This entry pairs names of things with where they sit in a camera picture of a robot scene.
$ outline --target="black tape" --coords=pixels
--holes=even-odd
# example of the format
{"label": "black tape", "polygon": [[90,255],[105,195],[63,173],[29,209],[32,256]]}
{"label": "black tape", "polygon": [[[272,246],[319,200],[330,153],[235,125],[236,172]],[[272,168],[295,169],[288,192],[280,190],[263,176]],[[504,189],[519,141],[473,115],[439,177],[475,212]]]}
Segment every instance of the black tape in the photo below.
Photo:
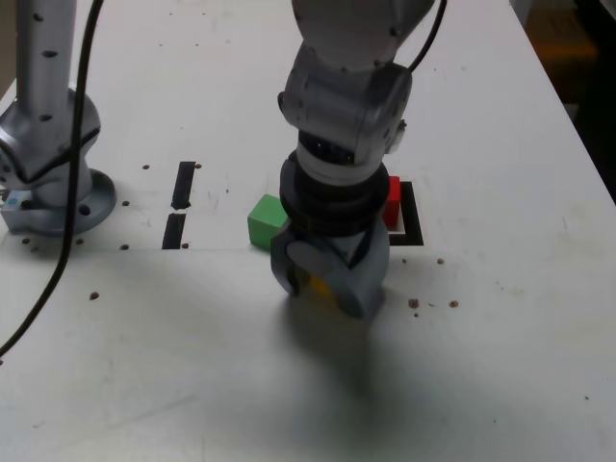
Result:
{"label": "black tape", "polygon": [[400,183],[400,209],[402,210],[404,234],[390,234],[389,245],[424,245],[417,202],[415,202],[413,184],[410,181]]}
{"label": "black tape", "polygon": [[180,162],[175,178],[175,188],[171,207],[175,210],[188,209],[191,206],[191,189],[193,188],[195,162]]}
{"label": "black tape", "polygon": [[184,222],[186,214],[169,214],[167,227],[163,237],[163,250],[178,249],[182,245],[182,234],[184,233]]}

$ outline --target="white table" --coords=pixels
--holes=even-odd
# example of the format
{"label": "white table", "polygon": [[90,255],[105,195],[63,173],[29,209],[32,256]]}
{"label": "white table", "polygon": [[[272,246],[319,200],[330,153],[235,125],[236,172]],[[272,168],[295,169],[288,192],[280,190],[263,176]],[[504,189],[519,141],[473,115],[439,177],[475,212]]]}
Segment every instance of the white table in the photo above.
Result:
{"label": "white table", "polygon": [[[288,0],[107,2],[89,160],[131,205],[5,358],[0,460],[615,460],[616,210],[511,7],[450,1],[415,74],[385,162],[425,247],[393,249],[369,331],[290,302],[248,243],[295,148],[276,95],[299,43]],[[190,248],[163,251],[180,161],[203,165]],[[56,263],[31,238],[0,247],[2,340]]]}

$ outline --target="black cable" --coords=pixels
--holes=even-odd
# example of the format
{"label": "black cable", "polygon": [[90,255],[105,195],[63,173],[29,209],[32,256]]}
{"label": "black cable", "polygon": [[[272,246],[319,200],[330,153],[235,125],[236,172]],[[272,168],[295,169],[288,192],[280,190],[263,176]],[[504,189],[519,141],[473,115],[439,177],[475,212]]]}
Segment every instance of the black cable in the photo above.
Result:
{"label": "black cable", "polygon": [[445,15],[445,8],[447,7],[447,0],[441,0],[439,5],[439,9],[436,12],[436,17],[434,18],[434,24],[432,24],[432,30],[430,30],[430,34],[427,36],[425,43],[423,44],[422,49],[420,50],[420,54],[417,55],[415,61],[408,66],[408,70],[413,72],[417,67],[422,63],[427,55],[430,46],[432,46],[432,42],[436,39],[436,34],[439,32],[439,28],[441,27],[441,22],[443,22],[443,16]]}
{"label": "black cable", "polygon": [[34,320],[39,315],[49,297],[53,294],[60,278],[66,268],[66,262],[70,254],[70,246],[75,232],[75,210],[77,209],[77,186],[79,183],[79,165],[81,163],[81,124],[84,118],[84,102],[86,99],[86,83],[88,82],[88,67],[90,65],[90,52],[94,40],[96,21],[105,0],[93,0],[90,7],[90,15],[84,32],[84,39],[81,45],[81,56],[79,58],[79,73],[77,75],[77,89],[75,90],[75,107],[73,111],[73,124],[70,135],[70,159],[68,170],[68,193],[66,198],[66,218],[64,222],[64,236],[62,251],[58,259],[58,265],[54,270],[47,287],[42,291],[40,298],[32,308],[24,322],[17,328],[9,340],[0,347],[0,365],[2,358],[11,348],[15,346],[19,339],[30,328]]}

